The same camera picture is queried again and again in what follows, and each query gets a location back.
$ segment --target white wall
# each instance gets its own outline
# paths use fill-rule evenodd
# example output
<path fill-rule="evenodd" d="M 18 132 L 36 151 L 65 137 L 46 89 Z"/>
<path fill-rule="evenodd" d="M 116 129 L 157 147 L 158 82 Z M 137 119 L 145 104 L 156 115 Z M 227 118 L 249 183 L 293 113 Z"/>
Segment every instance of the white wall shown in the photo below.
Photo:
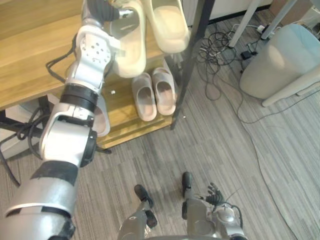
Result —
<path fill-rule="evenodd" d="M 273 0 L 262 0 L 260 6 L 271 4 Z M 197 0 L 182 0 L 183 10 L 188 26 L 193 24 Z M 223 17 L 248 9 L 251 0 L 215 0 L 210 19 Z"/>

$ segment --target black cable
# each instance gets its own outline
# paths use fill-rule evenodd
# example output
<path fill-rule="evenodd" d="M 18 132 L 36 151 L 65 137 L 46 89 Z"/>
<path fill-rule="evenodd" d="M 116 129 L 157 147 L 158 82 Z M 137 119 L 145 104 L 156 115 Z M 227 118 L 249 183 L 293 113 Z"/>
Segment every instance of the black cable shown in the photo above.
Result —
<path fill-rule="evenodd" d="M 249 42 L 249 43 L 247 43 L 246 44 L 246 46 L 248 47 L 248 49 L 249 49 L 249 52 L 250 53 L 254 53 L 254 52 L 256 52 L 257 51 L 257 47 L 258 47 L 258 43 L 259 43 L 259 41 L 260 40 L 262 40 L 261 38 L 259 38 L 258 40 L 256 40 L 256 41 L 253 41 L 253 42 Z M 255 47 L 254 47 L 254 50 L 252 51 L 252 49 L 251 49 L 251 45 L 254 45 L 255 44 Z"/>
<path fill-rule="evenodd" d="M 19 139 L 19 140 L 25 140 L 26 137 L 28 136 L 28 133 L 25 134 L 25 132 L 28 131 L 28 129 L 30 129 L 31 125 L 32 125 L 32 122 L 35 118 L 35 116 L 38 114 L 38 112 L 40 111 L 41 107 L 38 107 L 31 115 L 29 121 L 27 124 L 25 124 L 17 133 L 16 133 L 16 137 Z"/>
<path fill-rule="evenodd" d="M 200 79 L 205 82 L 205 96 L 207 97 L 207 99 L 211 101 L 219 100 L 222 96 L 219 90 L 219 96 L 217 98 L 210 97 L 208 93 L 209 85 L 215 86 L 215 74 L 217 74 L 220 71 L 221 66 L 226 66 L 231 64 L 233 61 L 241 60 L 237 59 L 236 49 L 229 47 L 229 42 L 231 39 L 230 34 L 234 32 L 221 32 L 218 30 L 217 24 L 215 24 L 214 26 L 215 32 L 211 33 L 208 37 L 205 37 L 202 40 L 202 46 L 196 58 L 197 71 L 199 73 Z M 220 57 L 222 52 L 226 52 L 228 50 L 231 50 L 233 52 L 233 56 L 231 59 Z M 203 77 L 199 71 L 200 64 L 203 64 L 203 72 L 205 73 L 205 77 Z M 208 74 L 212 75 L 211 80 L 209 80 Z"/>
<path fill-rule="evenodd" d="M 238 213 L 239 213 L 239 219 L 240 219 L 240 227 L 243 229 L 243 228 L 244 228 L 244 220 L 243 220 L 243 218 L 242 218 L 242 213 L 241 213 L 240 208 L 239 208 L 237 205 L 231 205 L 231 208 L 232 208 L 232 209 L 237 209 L 237 210 L 238 210 Z"/>
<path fill-rule="evenodd" d="M 229 200 L 233 195 L 235 195 L 240 189 L 241 189 L 241 187 L 239 187 L 237 190 L 235 190 L 233 193 L 231 193 L 230 196 L 228 196 L 225 201 L 228 202 L 228 200 Z"/>
<path fill-rule="evenodd" d="M 32 145 L 32 138 L 34 136 L 34 129 L 37 125 L 39 125 L 41 123 L 41 121 L 43 121 L 43 119 L 50 117 L 50 115 L 43 115 L 41 117 L 39 117 L 37 120 L 35 120 L 30 127 L 30 130 L 28 131 L 28 146 L 30 151 L 33 153 L 33 155 L 35 155 L 38 159 L 42 160 L 40 154 L 34 149 L 34 146 Z"/>
<path fill-rule="evenodd" d="M 262 117 L 260 117 L 260 118 L 258 118 L 258 119 L 256 119 L 256 120 L 254 120 L 254 121 L 245 121 L 245 120 L 241 119 L 240 114 L 239 114 L 240 109 L 241 109 L 241 106 L 242 106 L 243 103 L 244 103 L 244 95 L 243 95 L 242 90 L 241 90 L 240 88 L 236 88 L 236 87 L 233 86 L 232 84 L 224 81 L 220 76 L 218 76 L 218 75 L 216 75 L 216 76 L 217 76 L 222 82 L 224 82 L 225 84 L 227 84 L 228 86 L 230 86 L 231 88 L 233 88 L 234 90 L 236 90 L 236 91 L 241 95 L 240 104 L 239 104 L 239 106 L 238 106 L 237 109 L 236 109 L 236 116 L 237 116 L 238 120 L 239 120 L 241 123 L 244 123 L 244 124 L 255 124 L 255 123 L 259 122 L 260 120 L 265 119 L 266 117 L 283 113 L 283 112 L 287 111 L 288 109 L 292 108 L 293 106 L 297 105 L 298 103 L 302 102 L 303 100 L 305 100 L 305 99 L 311 97 L 312 95 L 320 92 L 320 90 L 317 90 L 317 91 L 309 94 L 308 96 L 305 96 L 305 97 L 301 98 L 300 100 L 296 101 L 296 102 L 293 103 L 292 105 L 290 105 L 290 106 L 288 106 L 288 107 L 286 107 L 286 108 L 284 108 L 284 109 L 282 109 L 282 110 L 280 110 L 280 111 L 277 111 L 277 112 L 273 112 L 273 113 L 264 115 L 264 116 L 262 116 Z"/>
<path fill-rule="evenodd" d="M 73 37 L 73 39 L 72 39 L 71 48 L 70 48 L 70 50 L 69 50 L 66 54 L 64 54 L 64 55 L 62 55 L 62 56 L 60 56 L 60 57 L 57 57 L 57 58 L 55 58 L 55 59 L 53 59 L 53 60 L 51 60 L 51 61 L 49 61 L 49 62 L 47 62 L 47 63 L 45 64 L 45 67 L 46 67 L 47 71 L 49 72 L 49 74 L 50 74 L 52 77 L 58 79 L 58 80 L 59 80 L 60 82 L 62 82 L 62 83 L 65 83 L 65 82 L 66 82 L 65 78 L 62 77 L 62 76 L 60 76 L 58 73 L 56 73 L 55 71 L 53 71 L 51 68 L 52 68 L 55 64 L 57 64 L 58 62 L 60 62 L 61 60 L 67 58 L 70 54 L 73 53 L 74 55 L 76 55 L 76 39 L 77 39 L 77 34 L 74 35 L 74 37 Z"/>
<path fill-rule="evenodd" d="M 16 186 L 16 187 L 19 187 L 20 186 L 20 182 L 16 179 L 15 175 L 13 174 L 13 172 L 11 171 L 2 151 L 1 151 L 1 146 L 2 144 L 4 144 L 5 142 L 13 139 L 15 136 L 17 135 L 17 133 L 14 133 L 12 134 L 11 136 L 8 136 L 7 138 L 3 139 L 2 141 L 0 141 L 0 159 L 3 163 L 3 167 L 5 169 L 5 171 L 7 172 L 9 178 L 11 179 L 11 181 L 13 182 L 13 184 Z"/>

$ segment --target beige slipper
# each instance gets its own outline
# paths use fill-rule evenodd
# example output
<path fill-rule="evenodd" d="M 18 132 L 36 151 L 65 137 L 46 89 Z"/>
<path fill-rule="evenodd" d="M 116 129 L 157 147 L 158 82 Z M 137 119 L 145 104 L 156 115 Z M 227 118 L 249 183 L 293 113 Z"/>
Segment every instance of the beige slipper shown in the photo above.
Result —
<path fill-rule="evenodd" d="M 99 96 L 96 103 L 92 129 L 96 131 L 98 137 L 103 137 L 110 132 L 110 122 L 108 118 L 106 101 L 102 95 Z"/>
<path fill-rule="evenodd" d="M 168 116 L 176 110 L 176 92 L 174 77 L 168 65 L 163 61 L 164 67 L 157 67 L 152 74 L 156 108 L 161 115 Z"/>
<path fill-rule="evenodd" d="M 159 48 L 169 54 L 185 50 L 189 43 L 189 30 L 180 0 L 141 2 Z"/>
<path fill-rule="evenodd" d="M 133 10 L 134 15 L 110 23 L 110 34 L 120 41 L 113 70 L 122 78 L 133 78 L 146 67 L 146 16 L 139 0 L 118 0 L 115 4 Z"/>
<path fill-rule="evenodd" d="M 157 107 L 150 75 L 143 72 L 136 76 L 131 86 L 139 117 L 146 122 L 152 121 L 157 116 Z"/>

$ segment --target black metal pole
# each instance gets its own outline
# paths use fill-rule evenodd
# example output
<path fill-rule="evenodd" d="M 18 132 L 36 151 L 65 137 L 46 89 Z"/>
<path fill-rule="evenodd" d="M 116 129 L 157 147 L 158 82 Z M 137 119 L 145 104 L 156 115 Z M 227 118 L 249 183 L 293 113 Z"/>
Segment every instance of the black metal pole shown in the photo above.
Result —
<path fill-rule="evenodd" d="M 210 20 L 210 15 L 214 7 L 215 0 L 198 0 L 198 4 L 195 11 L 195 18 L 192 25 L 192 31 L 190 36 L 190 42 L 185 50 L 186 59 L 183 62 L 182 70 L 182 86 L 179 91 L 178 99 L 176 102 L 176 109 L 173 114 L 173 120 L 171 124 L 171 130 L 176 126 L 177 118 L 184 102 L 187 87 L 191 80 L 192 72 L 195 68 L 196 58 L 200 50 L 202 39 L 205 36 L 205 32 Z"/>
<path fill-rule="evenodd" d="M 43 115 L 50 115 L 51 114 L 51 108 L 50 108 L 50 103 L 48 100 L 48 96 L 44 95 L 38 98 L 39 102 L 39 107 L 41 108 L 42 114 Z M 49 118 L 45 117 L 41 122 L 42 122 L 42 128 L 45 129 L 47 123 L 48 123 Z"/>

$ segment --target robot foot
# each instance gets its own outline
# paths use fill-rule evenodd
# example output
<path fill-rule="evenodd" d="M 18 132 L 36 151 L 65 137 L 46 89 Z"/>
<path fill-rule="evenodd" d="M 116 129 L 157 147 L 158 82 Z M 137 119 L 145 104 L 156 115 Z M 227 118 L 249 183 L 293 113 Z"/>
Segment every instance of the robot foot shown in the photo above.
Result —
<path fill-rule="evenodd" d="M 182 196 L 185 197 L 187 189 L 191 189 L 192 174 L 188 171 L 184 172 L 182 175 Z"/>
<path fill-rule="evenodd" d="M 149 228 L 153 229 L 155 226 L 157 226 L 158 221 L 154 213 L 150 210 L 145 211 L 145 215 L 147 217 L 146 224 Z"/>
<path fill-rule="evenodd" d="M 151 209 L 153 208 L 154 201 L 152 200 L 149 193 L 142 185 L 140 185 L 140 184 L 135 185 L 134 192 L 137 195 L 137 197 L 140 199 L 141 202 L 148 201 L 150 208 Z"/>

